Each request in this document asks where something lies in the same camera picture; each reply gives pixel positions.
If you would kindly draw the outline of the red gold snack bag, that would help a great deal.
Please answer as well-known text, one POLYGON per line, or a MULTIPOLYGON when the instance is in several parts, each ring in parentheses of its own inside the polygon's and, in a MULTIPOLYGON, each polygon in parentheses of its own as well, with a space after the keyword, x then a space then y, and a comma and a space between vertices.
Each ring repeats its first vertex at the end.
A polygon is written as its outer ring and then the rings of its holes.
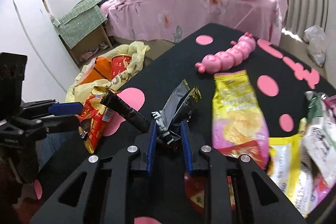
POLYGON ((116 91, 108 87, 94 86, 91 95, 84 102, 81 114, 77 116, 80 122, 79 135, 90 154, 95 152, 102 133, 114 114, 113 110, 101 103, 109 92, 116 91))

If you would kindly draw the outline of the white plastic bag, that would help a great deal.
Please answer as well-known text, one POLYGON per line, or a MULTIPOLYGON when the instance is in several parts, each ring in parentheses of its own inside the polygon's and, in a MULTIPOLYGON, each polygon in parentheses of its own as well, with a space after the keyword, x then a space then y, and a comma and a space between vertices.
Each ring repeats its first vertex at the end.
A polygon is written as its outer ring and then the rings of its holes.
POLYGON ((318 25, 304 30, 303 40, 307 44, 307 53, 318 67, 323 67, 326 59, 326 35, 318 25))

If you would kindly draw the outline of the yellow white snack packet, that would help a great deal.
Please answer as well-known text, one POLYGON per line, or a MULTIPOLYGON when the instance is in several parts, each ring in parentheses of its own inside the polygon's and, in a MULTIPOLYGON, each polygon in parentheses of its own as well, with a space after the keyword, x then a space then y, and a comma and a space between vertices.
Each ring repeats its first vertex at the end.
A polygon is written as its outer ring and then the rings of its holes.
POLYGON ((270 138, 267 174, 306 218, 309 214, 313 175, 310 157, 301 141, 301 134, 270 138))

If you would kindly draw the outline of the yellow potato chips bag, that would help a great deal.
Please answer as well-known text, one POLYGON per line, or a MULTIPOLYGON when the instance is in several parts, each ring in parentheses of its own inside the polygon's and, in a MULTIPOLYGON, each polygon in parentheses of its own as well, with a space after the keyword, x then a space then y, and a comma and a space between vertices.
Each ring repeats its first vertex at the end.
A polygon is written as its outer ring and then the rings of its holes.
POLYGON ((269 131, 247 71, 214 75, 212 100, 213 147, 242 147, 257 153, 257 163, 268 163, 269 131))

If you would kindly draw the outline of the pink floral bed duvet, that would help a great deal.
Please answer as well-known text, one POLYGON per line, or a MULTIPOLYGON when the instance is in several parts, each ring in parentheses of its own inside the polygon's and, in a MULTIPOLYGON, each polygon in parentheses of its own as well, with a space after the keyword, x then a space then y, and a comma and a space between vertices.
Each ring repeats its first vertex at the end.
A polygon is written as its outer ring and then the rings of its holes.
POLYGON ((179 43, 209 23, 278 44, 287 0, 109 0, 101 5, 110 36, 179 43))

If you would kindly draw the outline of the green checked cloth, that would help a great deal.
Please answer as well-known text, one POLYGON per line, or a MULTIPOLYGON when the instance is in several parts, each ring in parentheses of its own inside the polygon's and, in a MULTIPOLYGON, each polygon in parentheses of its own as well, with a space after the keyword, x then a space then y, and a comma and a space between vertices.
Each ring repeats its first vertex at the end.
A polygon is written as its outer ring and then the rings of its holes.
POLYGON ((99 3, 100 0, 81 0, 67 14, 59 19, 53 18, 51 20, 58 35, 62 37, 68 48, 72 49, 107 21, 98 6, 99 3))

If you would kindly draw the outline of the black silver snack wrapper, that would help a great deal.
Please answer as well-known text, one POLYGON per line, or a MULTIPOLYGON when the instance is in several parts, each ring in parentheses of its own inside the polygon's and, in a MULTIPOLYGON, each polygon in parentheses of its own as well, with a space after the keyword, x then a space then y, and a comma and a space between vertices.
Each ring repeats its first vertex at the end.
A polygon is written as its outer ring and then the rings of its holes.
POLYGON ((171 92, 163 109, 151 113, 157 124, 158 138, 163 144, 172 146, 179 141, 181 122, 190 120, 201 98, 199 88, 197 86, 190 88, 187 80, 183 79, 171 92))

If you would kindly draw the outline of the cardboard bedside box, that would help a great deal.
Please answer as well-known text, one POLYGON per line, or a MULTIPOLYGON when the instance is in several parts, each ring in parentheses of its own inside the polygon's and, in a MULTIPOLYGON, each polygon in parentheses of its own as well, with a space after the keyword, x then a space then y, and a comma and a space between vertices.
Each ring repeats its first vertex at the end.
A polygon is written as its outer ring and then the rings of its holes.
POLYGON ((112 49, 112 44, 105 32, 105 28, 102 25, 81 39, 80 42, 78 42, 73 48, 68 47, 60 35, 59 38, 76 65, 80 65, 83 62, 80 58, 83 54, 87 53, 88 50, 93 50, 96 48, 100 50, 100 44, 102 43, 107 45, 108 48, 112 49))

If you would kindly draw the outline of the pink caterpillar toy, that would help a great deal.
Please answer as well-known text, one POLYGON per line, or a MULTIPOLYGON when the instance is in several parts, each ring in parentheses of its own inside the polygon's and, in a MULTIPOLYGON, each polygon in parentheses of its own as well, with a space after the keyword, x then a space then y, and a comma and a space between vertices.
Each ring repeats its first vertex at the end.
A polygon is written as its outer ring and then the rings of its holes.
POLYGON ((252 34, 246 32, 238 41, 231 41, 231 46, 226 51, 205 55, 201 62, 195 64, 198 73, 214 75, 240 65, 255 50, 256 40, 252 34))

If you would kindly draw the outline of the yellow plastic trash bag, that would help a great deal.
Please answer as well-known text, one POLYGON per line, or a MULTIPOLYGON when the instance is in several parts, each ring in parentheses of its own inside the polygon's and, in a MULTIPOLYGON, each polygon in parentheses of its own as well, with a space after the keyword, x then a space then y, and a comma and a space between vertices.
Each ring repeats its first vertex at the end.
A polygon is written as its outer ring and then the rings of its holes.
POLYGON ((98 57, 92 58, 76 76, 67 91, 65 102, 81 102, 95 91, 95 87, 107 87, 117 91, 143 69, 145 53, 150 47, 140 41, 122 44, 98 57))

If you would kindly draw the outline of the green white snack bag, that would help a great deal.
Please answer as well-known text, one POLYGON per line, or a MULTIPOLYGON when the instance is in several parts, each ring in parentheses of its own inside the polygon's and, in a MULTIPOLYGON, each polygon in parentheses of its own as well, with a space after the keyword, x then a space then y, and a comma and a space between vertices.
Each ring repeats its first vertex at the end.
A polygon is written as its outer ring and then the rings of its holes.
POLYGON ((303 137, 309 156, 329 188, 335 183, 335 118, 325 101, 314 91, 305 92, 307 128, 303 137))

